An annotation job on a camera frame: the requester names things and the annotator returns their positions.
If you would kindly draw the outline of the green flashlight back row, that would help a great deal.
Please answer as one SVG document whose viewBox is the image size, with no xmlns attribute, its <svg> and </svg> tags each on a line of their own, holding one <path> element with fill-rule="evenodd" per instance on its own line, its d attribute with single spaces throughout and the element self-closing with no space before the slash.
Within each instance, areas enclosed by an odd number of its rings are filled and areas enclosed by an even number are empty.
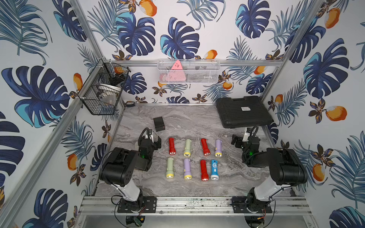
<svg viewBox="0 0 365 228">
<path fill-rule="evenodd" d="M 192 142 L 191 139 L 185 140 L 185 147 L 184 147 L 184 152 L 183 152 L 184 157 L 191 156 L 191 142 Z"/>
</svg>

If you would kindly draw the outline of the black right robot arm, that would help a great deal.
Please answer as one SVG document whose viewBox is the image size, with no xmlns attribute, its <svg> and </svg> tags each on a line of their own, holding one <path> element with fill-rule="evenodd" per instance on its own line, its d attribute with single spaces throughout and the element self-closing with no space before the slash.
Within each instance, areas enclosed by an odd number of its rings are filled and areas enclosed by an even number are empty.
<svg viewBox="0 0 365 228">
<path fill-rule="evenodd" d="M 232 145 L 242 149 L 242 162 L 250 168 L 269 168 L 269 177 L 260 185 L 250 189 L 245 197 L 233 197 L 232 208 L 238 213 L 273 213 L 271 202 L 281 191 L 304 184 L 308 173 L 292 149 L 267 148 L 259 151 L 259 138 L 249 136 L 247 141 L 237 135 L 232 136 Z"/>
</svg>

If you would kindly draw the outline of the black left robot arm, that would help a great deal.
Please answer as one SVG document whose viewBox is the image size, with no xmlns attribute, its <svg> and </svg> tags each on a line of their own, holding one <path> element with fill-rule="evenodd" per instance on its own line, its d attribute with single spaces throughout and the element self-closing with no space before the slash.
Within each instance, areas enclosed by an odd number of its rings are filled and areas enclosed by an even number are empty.
<svg viewBox="0 0 365 228">
<path fill-rule="evenodd" d="M 155 213 L 156 197 L 146 197 L 133 181 L 135 169 L 149 171 L 154 151 L 161 148 L 158 136 L 141 136 L 137 142 L 138 150 L 127 150 L 116 147 L 103 162 L 100 180 L 115 187 L 121 193 L 117 206 L 118 213 Z"/>
</svg>

